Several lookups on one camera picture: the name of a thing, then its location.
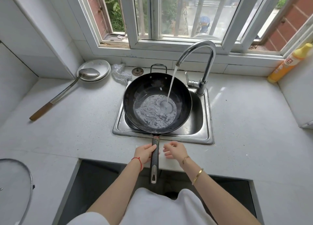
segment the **wok helper handle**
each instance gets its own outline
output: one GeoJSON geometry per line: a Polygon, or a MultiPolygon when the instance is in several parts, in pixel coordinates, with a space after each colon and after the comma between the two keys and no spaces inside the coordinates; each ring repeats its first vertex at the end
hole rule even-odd
{"type": "Polygon", "coordinates": [[[157,183],[157,172],[159,169],[159,136],[153,136],[152,145],[156,144],[156,149],[152,152],[151,155],[151,164],[150,164],[150,183],[157,183]]]}

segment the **yellow bottle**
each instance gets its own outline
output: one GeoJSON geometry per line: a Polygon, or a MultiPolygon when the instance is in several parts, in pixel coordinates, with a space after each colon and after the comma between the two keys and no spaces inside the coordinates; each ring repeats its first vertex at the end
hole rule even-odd
{"type": "Polygon", "coordinates": [[[270,83],[275,83],[293,69],[306,56],[308,51],[313,47],[307,43],[302,48],[293,51],[276,69],[267,77],[270,83]]]}

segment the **hand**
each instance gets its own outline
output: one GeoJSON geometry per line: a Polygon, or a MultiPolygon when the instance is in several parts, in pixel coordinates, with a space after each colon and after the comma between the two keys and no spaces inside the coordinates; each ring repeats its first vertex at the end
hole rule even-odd
{"type": "Polygon", "coordinates": [[[179,164],[182,163],[182,160],[188,156],[187,150],[182,143],[172,141],[164,144],[163,152],[165,152],[165,157],[169,159],[178,160],[179,164]]]}
{"type": "Polygon", "coordinates": [[[137,147],[135,150],[134,157],[140,157],[141,163],[146,164],[151,160],[151,154],[156,149],[157,145],[146,144],[140,147],[137,147]]]}

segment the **faucet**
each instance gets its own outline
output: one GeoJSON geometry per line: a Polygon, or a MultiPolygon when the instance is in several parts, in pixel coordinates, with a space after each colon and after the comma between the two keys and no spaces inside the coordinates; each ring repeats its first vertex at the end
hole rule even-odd
{"type": "Polygon", "coordinates": [[[196,94],[199,96],[204,94],[205,84],[207,83],[207,78],[209,76],[209,72],[210,72],[212,65],[213,65],[213,62],[214,62],[214,58],[216,55],[215,44],[209,40],[203,40],[203,41],[196,42],[193,45],[191,45],[189,48],[187,48],[182,53],[182,55],[179,57],[179,59],[176,62],[176,66],[179,67],[184,62],[186,57],[189,56],[190,53],[192,53],[193,51],[195,51],[201,47],[208,47],[211,50],[209,61],[207,63],[207,67],[205,68],[203,78],[201,78],[201,80],[199,82],[194,81],[194,80],[189,80],[188,73],[185,72],[188,87],[189,88],[196,88],[197,89],[196,94]]]}

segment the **white plate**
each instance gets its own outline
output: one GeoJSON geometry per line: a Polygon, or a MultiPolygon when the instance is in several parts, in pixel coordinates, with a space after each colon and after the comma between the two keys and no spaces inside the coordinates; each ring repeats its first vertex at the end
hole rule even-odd
{"type": "Polygon", "coordinates": [[[111,66],[110,64],[106,61],[106,60],[91,60],[91,61],[87,61],[84,64],[82,64],[79,69],[77,70],[77,77],[79,76],[79,70],[83,69],[83,68],[93,68],[96,69],[98,72],[100,72],[100,75],[90,79],[90,77],[83,77],[81,76],[81,80],[84,81],[98,81],[101,78],[105,77],[108,72],[111,70],[111,66]]]}
{"type": "Polygon", "coordinates": [[[106,78],[111,72],[111,68],[109,69],[109,71],[107,72],[107,74],[105,76],[103,76],[102,78],[98,79],[98,80],[93,80],[93,81],[90,81],[90,80],[84,80],[82,78],[80,78],[81,81],[83,82],[86,82],[86,83],[96,83],[96,82],[99,82],[101,80],[103,80],[104,78],[106,78]]]}

